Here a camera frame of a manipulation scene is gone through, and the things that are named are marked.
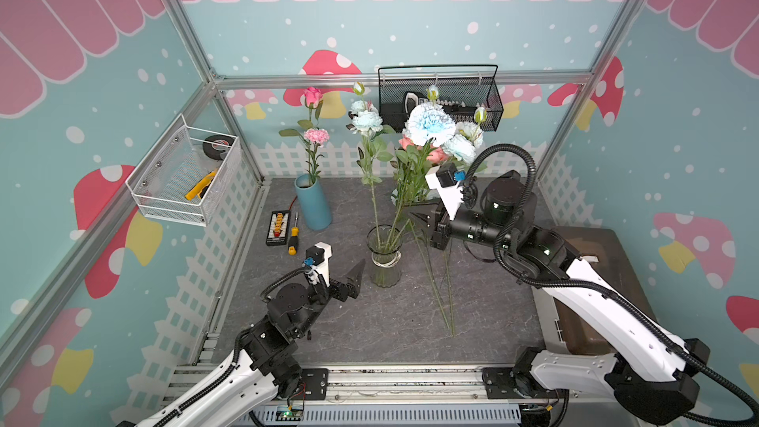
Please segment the clear glass vase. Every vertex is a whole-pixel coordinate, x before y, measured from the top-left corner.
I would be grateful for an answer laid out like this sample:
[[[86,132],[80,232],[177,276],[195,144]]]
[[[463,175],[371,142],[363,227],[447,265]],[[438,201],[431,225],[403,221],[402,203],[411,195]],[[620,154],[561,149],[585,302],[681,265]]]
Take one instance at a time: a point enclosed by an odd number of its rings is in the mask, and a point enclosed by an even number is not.
[[[370,279],[377,287],[387,289],[399,282],[401,244],[401,233],[392,225],[378,225],[367,234],[367,247],[372,259]]]

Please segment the teal ceramic vase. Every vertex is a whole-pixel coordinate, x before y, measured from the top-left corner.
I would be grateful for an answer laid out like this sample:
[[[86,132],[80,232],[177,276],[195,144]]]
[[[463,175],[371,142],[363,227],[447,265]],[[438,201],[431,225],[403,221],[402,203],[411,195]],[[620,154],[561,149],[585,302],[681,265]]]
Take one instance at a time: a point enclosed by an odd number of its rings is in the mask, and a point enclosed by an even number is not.
[[[326,195],[318,179],[314,182],[308,174],[295,180],[296,199],[306,226],[312,231],[324,231],[332,223],[332,214]]]

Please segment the light blue rose stem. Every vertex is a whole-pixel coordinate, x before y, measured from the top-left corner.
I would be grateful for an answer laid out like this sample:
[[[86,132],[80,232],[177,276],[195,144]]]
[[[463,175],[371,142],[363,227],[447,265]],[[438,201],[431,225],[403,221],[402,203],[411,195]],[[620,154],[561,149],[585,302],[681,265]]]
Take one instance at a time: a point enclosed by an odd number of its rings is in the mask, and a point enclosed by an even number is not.
[[[433,257],[434,250],[427,243],[422,229],[419,229],[417,225],[413,225],[411,232],[430,283],[433,300],[438,306],[438,310],[450,336],[455,337],[457,327],[451,270],[451,249],[445,249],[442,252],[442,260],[438,261]]]

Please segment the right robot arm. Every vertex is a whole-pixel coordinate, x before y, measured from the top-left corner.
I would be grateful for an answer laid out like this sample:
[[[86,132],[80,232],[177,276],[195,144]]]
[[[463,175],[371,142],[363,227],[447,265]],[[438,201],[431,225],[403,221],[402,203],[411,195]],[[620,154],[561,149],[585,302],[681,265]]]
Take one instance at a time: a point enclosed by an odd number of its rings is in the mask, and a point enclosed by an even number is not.
[[[662,328],[609,285],[592,265],[555,231],[534,225],[526,207],[533,196],[537,165],[530,152],[515,144],[496,144],[474,158],[466,171],[453,162],[429,164],[428,145],[409,144],[397,150],[401,165],[422,163],[425,178],[438,199],[409,206],[411,215],[429,230],[430,242],[443,249],[451,238],[491,248],[495,263],[519,283],[541,290],[580,316],[613,347],[606,355],[557,354],[525,350],[511,377],[523,397],[534,391],[580,391],[612,397],[630,414],[653,425],[679,417],[710,426],[731,426],[730,419],[695,413],[702,374],[740,399],[751,411],[738,426],[758,423],[758,403],[708,367],[710,349],[697,338],[682,339]],[[476,187],[476,171],[488,156],[511,153],[520,157],[527,173],[500,176],[518,189],[515,197],[495,199],[495,209],[481,208],[484,196]]]

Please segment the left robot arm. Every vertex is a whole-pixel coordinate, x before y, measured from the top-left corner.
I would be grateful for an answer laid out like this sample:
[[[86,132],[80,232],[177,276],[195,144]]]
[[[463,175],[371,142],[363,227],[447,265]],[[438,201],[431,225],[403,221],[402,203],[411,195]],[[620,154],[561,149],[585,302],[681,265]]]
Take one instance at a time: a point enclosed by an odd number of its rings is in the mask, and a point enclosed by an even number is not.
[[[140,426],[229,426],[273,399],[290,399],[304,389],[304,370],[294,358],[298,340],[308,335],[333,300],[358,298],[366,261],[343,280],[330,276],[332,248],[320,242],[306,259],[267,286],[260,298],[266,314],[238,332],[233,350],[209,375]]]

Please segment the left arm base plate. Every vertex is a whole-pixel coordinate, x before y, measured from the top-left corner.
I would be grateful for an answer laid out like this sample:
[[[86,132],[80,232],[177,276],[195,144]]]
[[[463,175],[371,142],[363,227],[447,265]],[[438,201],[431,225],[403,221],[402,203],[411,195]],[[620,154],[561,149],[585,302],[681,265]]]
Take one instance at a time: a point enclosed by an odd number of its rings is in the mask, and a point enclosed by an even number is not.
[[[295,401],[325,401],[329,381],[328,369],[303,369],[291,395]]]

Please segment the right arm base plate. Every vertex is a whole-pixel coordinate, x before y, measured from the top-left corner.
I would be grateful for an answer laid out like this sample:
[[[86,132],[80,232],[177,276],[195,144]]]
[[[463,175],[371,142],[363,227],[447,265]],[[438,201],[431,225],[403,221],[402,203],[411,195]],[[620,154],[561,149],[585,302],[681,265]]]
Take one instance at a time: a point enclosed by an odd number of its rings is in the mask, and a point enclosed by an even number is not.
[[[513,367],[489,367],[481,371],[488,399],[548,399],[560,401],[556,389],[545,389],[528,371]]]

